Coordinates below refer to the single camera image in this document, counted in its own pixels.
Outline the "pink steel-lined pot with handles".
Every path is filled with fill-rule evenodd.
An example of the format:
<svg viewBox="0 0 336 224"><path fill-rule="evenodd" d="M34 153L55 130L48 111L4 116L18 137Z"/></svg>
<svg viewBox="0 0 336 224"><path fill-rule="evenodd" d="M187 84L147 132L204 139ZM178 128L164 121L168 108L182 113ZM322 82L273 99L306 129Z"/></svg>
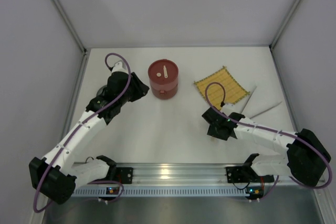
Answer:
<svg viewBox="0 0 336 224"><path fill-rule="evenodd" d="M150 85L156 90L171 90L178 85L179 69L168 60L160 59L153 62L148 68Z"/></svg>

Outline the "grey transparent lid with handles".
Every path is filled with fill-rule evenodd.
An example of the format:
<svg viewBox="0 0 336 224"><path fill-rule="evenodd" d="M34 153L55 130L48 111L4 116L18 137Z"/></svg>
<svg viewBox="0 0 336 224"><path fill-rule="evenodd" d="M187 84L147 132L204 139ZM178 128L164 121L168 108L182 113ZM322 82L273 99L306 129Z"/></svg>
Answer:
<svg viewBox="0 0 336 224"><path fill-rule="evenodd" d="M96 96L103 97L103 96L105 95L106 87L107 87L107 85L101 87L101 88L97 91Z"/></svg>

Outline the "dark red lid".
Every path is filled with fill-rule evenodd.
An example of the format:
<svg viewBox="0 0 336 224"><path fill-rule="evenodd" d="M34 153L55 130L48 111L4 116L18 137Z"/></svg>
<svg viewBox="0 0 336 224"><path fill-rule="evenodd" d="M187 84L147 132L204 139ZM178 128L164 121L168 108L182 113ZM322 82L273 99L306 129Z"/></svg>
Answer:
<svg viewBox="0 0 336 224"><path fill-rule="evenodd" d="M164 77L163 66L166 65L168 78ZM153 62L148 68L148 76L151 81L157 84L166 84L174 82L179 75L179 69L176 63L168 59L160 59Z"/></svg>

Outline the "metal tongs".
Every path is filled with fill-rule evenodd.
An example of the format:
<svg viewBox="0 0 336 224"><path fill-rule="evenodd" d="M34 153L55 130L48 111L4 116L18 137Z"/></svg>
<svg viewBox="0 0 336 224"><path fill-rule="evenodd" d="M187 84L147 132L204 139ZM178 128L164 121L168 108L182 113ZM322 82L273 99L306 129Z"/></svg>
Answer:
<svg viewBox="0 0 336 224"><path fill-rule="evenodd" d="M250 100L251 100L251 98L253 97L254 92L255 92L256 89L257 89L257 86L254 85L254 86L252 87L252 90L249 92L249 95L247 96L244 105L241 107L241 109L240 109L240 111L239 111L241 114L247 115L247 117L250 118L250 119L253 119L253 118L257 117L257 116L260 116L260 115L262 115L262 114L264 114L264 113L266 113L266 112L268 112L268 111L270 111L270 110L276 108L276 107L279 106L280 104L282 104L282 101L277 101L277 102L275 102L275 103L273 103L273 104L271 104L271 105L268 105L267 107L263 107L262 109L259 109L256 113L253 113L253 114L247 114L247 113L245 112L245 110L246 110L246 108L248 107L248 105L250 104Z"/></svg>

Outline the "cream small stick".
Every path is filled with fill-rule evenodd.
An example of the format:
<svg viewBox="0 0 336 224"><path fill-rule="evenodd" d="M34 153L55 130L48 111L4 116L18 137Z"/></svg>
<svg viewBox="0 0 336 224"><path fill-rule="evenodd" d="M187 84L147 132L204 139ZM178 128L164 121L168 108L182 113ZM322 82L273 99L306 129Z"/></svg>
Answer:
<svg viewBox="0 0 336 224"><path fill-rule="evenodd" d="M166 65L163 66L163 72L164 72L164 77L167 79L168 78L168 72L167 72Z"/></svg>

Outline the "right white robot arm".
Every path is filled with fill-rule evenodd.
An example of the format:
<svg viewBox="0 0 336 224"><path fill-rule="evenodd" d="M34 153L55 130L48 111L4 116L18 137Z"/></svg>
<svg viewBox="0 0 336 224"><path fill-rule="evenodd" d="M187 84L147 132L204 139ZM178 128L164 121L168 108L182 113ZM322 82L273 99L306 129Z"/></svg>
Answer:
<svg viewBox="0 0 336 224"><path fill-rule="evenodd" d="M234 138L273 151L271 155L252 153L242 165L228 168L231 183L259 182L262 177L272 182L274 176L288 176L298 184L316 188L323 173L331 170L331 156L311 130L275 130L243 114L226 115L213 108L202 118L209 124L209 136L224 141Z"/></svg>

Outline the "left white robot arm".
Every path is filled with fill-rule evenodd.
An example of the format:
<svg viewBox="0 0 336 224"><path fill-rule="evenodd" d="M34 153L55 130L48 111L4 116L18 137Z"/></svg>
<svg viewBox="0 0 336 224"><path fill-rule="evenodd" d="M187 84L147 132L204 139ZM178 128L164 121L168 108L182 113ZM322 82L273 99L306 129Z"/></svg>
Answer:
<svg viewBox="0 0 336 224"><path fill-rule="evenodd" d="M73 192L93 181L114 180L117 164L100 155L76 166L74 162L93 138L117 116L123 105L147 95L149 87L135 73L113 72L101 93L91 99L80 120L43 158L29 163L32 186L53 202L65 203Z"/></svg>

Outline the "dark red steel-lined pot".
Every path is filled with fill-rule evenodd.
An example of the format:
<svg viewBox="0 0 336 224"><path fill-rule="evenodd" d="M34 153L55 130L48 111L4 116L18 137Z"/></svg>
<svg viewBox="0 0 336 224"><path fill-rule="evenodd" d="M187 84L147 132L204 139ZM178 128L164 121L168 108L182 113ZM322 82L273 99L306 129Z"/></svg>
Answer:
<svg viewBox="0 0 336 224"><path fill-rule="evenodd" d="M170 90L159 90L151 86L151 91L153 95L157 97L158 99L167 100L167 99L173 98L177 94L178 85L176 85L174 88Z"/></svg>

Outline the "bamboo serving mat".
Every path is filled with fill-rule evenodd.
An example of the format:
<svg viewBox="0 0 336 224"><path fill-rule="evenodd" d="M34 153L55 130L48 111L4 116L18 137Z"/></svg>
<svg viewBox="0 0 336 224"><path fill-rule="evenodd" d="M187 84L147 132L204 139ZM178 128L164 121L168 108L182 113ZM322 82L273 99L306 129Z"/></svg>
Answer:
<svg viewBox="0 0 336 224"><path fill-rule="evenodd" d="M225 66L208 77L194 82L204 100L206 100L205 90L211 83L207 96L211 104L219 110L222 103L236 104L250 94L236 81Z"/></svg>

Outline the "right black base bracket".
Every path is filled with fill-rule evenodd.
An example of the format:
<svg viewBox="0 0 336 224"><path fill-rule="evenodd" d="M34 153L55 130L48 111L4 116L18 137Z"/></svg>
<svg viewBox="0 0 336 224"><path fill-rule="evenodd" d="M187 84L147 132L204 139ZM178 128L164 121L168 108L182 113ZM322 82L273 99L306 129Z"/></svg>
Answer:
<svg viewBox="0 0 336 224"><path fill-rule="evenodd" d="M231 184L244 183L246 181L241 166L228 166L226 169L227 181Z"/></svg>

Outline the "black base bracket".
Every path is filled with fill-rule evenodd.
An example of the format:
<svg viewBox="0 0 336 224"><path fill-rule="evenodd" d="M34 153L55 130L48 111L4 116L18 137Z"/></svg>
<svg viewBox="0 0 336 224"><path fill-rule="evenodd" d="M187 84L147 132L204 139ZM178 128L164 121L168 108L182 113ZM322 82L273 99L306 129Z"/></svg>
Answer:
<svg viewBox="0 0 336 224"><path fill-rule="evenodd" d="M114 178L122 184L132 184L133 167L117 167Z"/></svg>
<svg viewBox="0 0 336 224"><path fill-rule="evenodd" d="M244 183L246 181L241 166L228 166L226 169L227 181L231 184Z"/></svg>

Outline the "aluminium mounting rail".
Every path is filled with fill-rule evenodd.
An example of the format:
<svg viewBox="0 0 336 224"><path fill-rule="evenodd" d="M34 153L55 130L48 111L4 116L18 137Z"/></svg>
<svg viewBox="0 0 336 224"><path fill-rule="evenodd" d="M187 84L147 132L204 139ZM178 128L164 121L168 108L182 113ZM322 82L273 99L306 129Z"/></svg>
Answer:
<svg viewBox="0 0 336 224"><path fill-rule="evenodd" d="M227 181L226 167L233 164L120 164L133 167L132 184L117 181L99 182L80 187L73 197L96 197L111 200L122 197L251 197L265 195L273 185L293 186L286 176L267 182L231 184Z"/></svg>

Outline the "left black base bracket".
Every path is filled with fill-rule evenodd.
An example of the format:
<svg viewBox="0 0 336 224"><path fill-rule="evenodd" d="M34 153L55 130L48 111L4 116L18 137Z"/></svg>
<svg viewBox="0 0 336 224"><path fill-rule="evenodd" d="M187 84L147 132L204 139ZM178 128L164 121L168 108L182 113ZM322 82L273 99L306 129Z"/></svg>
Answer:
<svg viewBox="0 0 336 224"><path fill-rule="evenodd" d="M133 167L117 167L114 178L122 184L132 184Z"/></svg>

